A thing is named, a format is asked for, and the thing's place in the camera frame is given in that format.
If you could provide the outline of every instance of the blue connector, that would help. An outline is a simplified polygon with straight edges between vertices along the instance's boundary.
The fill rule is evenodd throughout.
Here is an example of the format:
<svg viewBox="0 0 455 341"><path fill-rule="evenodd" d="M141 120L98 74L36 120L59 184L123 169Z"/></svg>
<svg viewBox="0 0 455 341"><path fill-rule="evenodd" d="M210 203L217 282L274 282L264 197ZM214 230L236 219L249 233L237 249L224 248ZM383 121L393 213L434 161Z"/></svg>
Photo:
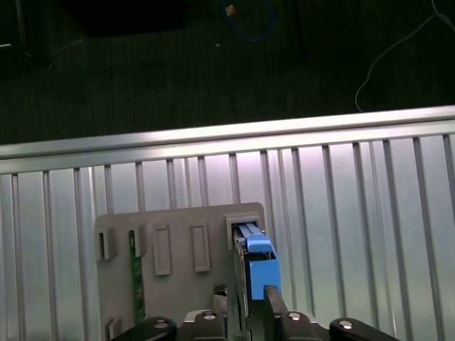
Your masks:
<svg viewBox="0 0 455 341"><path fill-rule="evenodd" d="M238 227L246 244L247 259L251 259L248 263L252 300L264 300L264 286L276 286L281 292L278 255L272 242L255 224L239 224Z"/></svg>

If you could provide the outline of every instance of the metal fence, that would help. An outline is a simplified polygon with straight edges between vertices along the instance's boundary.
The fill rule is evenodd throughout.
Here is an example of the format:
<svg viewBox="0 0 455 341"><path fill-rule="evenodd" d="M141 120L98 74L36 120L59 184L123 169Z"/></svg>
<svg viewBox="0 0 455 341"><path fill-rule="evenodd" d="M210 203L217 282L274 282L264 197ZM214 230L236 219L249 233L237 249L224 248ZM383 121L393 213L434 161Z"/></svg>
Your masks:
<svg viewBox="0 0 455 341"><path fill-rule="evenodd" d="M455 334L455 107L0 146L0 341L100 339L93 222L260 202L284 298Z"/></svg>

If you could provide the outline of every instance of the blue cable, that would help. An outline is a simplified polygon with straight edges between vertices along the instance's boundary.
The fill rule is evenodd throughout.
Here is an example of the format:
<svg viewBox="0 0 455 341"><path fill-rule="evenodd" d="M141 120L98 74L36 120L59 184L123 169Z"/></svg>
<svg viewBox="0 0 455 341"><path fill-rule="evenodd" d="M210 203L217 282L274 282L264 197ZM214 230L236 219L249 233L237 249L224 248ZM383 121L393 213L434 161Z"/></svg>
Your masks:
<svg viewBox="0 0 455 341"><path fill-rule="evenodd" d="M270 16L270 24L269 24L269 27L267 28L267 30L261 35L259 36L258 38L248 38L247 36L245 36L243 33L241 33L240 31L237 30L237 27L235 26L234 24L234 21L232 20L232 18L230 18L228 16L228 14L226 13L225 9L226 7L228 7L228 5L226 4L226 0L220 0L220 3L221 3L221 6L223 8L223 12L225 14L225 18L226 18L226 21L227 21L227 24L231 27L231 29L234 31L235 35L237 37L239 37L240 39L242 39L243 41L247 41L248 43L256 43L258 41L261 41L262 39L266 38L270 32L272 32L272 29L273 29L273 25L275 23L275 13L273 11L273 8L270 6L270 4L267 2L267 0L262 0L262 2L264 3L264 5L267 7L267 11L269 12L269 16Z"/></svg>

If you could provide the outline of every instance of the screw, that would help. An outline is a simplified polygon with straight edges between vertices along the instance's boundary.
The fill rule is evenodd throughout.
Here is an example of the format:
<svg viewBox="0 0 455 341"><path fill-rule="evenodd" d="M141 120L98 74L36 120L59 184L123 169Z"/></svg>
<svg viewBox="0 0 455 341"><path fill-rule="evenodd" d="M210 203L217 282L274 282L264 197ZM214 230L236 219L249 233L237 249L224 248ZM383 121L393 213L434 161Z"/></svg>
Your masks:
<svg viewBox="0 0 455 341"><path fill-rule="evenodd" d="M340 321L338 324L344 329L353 329L353 324L349 321Z"/></svg>
<svg viewBox="0 0 455 341"><path fill-rule="evenodd" d="M300 314L298 314L298 313L289 313L288 316L289 316L289 318L291 318L294 321L300 320Z"/></svg>
<svg viewBox="0 0 455 341"><path fill-rule="evenodd" d="M214 320L216 318L216 314L215 313L206 313L206 314L204 314L204 318L206 320Z"/></svg>
<svg viewBox="0 0 455 341"><path fill-rule="evenodd" d="M155 328L157 328L157 329L163 329L163 328L166 328L167 326L168 326L168 323L165 320L157 320L155 322Z"/></svg>

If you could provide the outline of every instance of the small orange object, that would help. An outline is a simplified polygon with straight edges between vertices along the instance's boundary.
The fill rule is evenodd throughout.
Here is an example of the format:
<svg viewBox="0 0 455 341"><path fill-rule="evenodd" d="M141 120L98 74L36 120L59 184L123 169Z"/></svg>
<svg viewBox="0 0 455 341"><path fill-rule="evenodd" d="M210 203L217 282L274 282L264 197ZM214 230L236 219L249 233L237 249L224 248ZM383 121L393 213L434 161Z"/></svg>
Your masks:
<svg viewBox="0 0 455 341"><path fill-rule="evenodd" d="M227 16L234 16L237 14L237 11L235 10L233 5L229 5L225 8L225 12Z"/></svg>

